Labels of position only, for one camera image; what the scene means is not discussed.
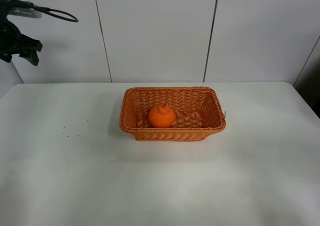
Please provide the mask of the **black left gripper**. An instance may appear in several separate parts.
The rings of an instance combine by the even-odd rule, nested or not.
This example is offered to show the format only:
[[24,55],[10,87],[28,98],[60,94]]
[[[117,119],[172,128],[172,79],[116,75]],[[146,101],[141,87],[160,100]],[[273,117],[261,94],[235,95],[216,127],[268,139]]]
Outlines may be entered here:
[[18,54],[32,65],[39,64],[37,52],[43,48],[39,40],[23,35],[19,29],[9,21],[0,22],[0,59],[10,63],[12,55]]

